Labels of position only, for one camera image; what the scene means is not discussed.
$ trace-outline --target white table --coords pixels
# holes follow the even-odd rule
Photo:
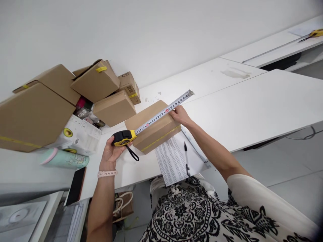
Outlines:
[[[223,72],[232,75],[236,73],[237,76],[241,75],[242,77],[230,77]],[[158,100],[171,103],[178,98],[179,95],[188,89],[192,89],[195,92],[195,96],[190,97],[186,102],[190,103],[198,98],[266,72],[267,71],[230,60],[216,58],[140,89],[141,103],[135,105],[135,108],[138,113]],[[124,122],[113,127],[102,128],[98,151],[96,154],[90,156],[90,162],[86,167],[86,174],[80,197],[81,200],[93,196],[98,180],[97,173],[99,170],[99,163],[106,140],[115,132],[125,129]],[[115,177],[115,189],[161,175],[155,151],[144,155],[134,147],[132,147],[132,149],[139,156],[140,161],[135,161],[128,152],[122,154],[117,162],[118,175]]]
[[[242,63],[245,60],[248,60],[248,59],[253,58],[257,55],[260,55],[262,53],[265,53],[267,51],[270,51],[272,49],[275,49],[279,46],[282,46],[286,43],[289,43],[291,41],[298,39],[299,36],[291,34],[289,31],[293,30],[295,28],[302,28],[304,26],[308,26],[313,23],[315,25],[317,23],[322,23],[321,28],[323,28],[323,15],[317,16],[317,17],[312,18],[304,23],[301,23],[299,25],[296,25],[296,26],[293,26],[293,27],[288,28],[286,30],[283,30],[277,34],[271,35],[267,38],[261,39],[257,42],[252,43],[252,44],[246,45],[240,49],[237,49],[235,51],[232,51],[230,53],[222,55],[221,57],[224,59],[228,59],[228,60]],[[323,36],[316,37],[316,38],[310,38],[310,39],[300,42],[300,43],[298,41],[295,41],[295,42],[290,43],[284,47],[270,51],[269,53],[259,56],[255,59],[246,61],[246,62],[244,62],[244,64],[260,68],[265,65],[276,62],[278,60],[284,59],[288,56],[308,50],[308,49],[318,46],[320,44],[323,44]]]
[[[141,89],[142,103],[135,106],[137,112],[158,99],[170,103],[183,90],[196,89],[196,97],[184,103],[184,108],[231,152],[323,120],[323,83],[319,79],[280,70],[261,74],[263,70],[221,58],[205,64],[212,69],[200,65],[195,67],[196,72],[190,69],[186,71],[189,74],[180,73]],[[250,77],[238,79],[223,74],[232,66],[250,73]],[[170,84],[177,89],[169,90]],[[124,123],[104,129],[99,150],[87,166],[81,199],[93,196],[105,141],[123,129]],[[134,150],[139,162],[128,152],[117,161],[116,189],[161,175],[155,151],[144,155]]]

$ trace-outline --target pink watch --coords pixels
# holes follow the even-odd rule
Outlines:
[[[118,171],[99,171],[98,178],[105,177],[105,176],[113,176],[118,174]]]

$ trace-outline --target tile floor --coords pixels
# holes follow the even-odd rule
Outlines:
[[[323,130],[323,122],[314,127]],[[307,128],[290,137],[309,134],[311,129]],[[259,150],[237,151],[234,155],[255,179],[314,222],[319,221],[323,209],[323,132],[309,140],[284,138]],[[208,169],[202,175],[215,187],[220,200],[228,199],[228,187],[219,172]],[[133,242],[142,237],[152,215],[148,181],[134,189],[134,211],[125,222],[126,226],[132,224],[131,229],[119,232],[115,242]]]

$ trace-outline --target cable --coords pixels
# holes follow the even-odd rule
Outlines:
[[[311,126],[311,129],[312,129],[313,133],[308,136],[305,136],[304,138],[300,138],[300,139],[294,139],[294,138],[288,138],[288,137],[286,137],[286,138],[293,139],[293,140],[308,140],[308,139],[312,139],[316,134],[323,132],[323,130],[316,132],[315,128],[313,126]]]

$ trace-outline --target sticker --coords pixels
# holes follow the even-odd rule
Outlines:
[[[64,149],[64,151],[67,151],[67,152],[70,152],[70,153],[73,153],[73,154],[77,153],[76,149]]]
[[[107,67],[99,67],[98,69],[95,69],[98,73],[100,73],[101,71],[105,71],[107,70]]]
[[[137,96],[137,94],[135,93],[135,94],[133,94],[133,95],[129,96],[129,98],[132,98],[132,97],[134,97],[134,96]]]
[[[73,136],[73,132],[69,128],[65,128],[64,129],[64,135],[66,137],[72,137]]]

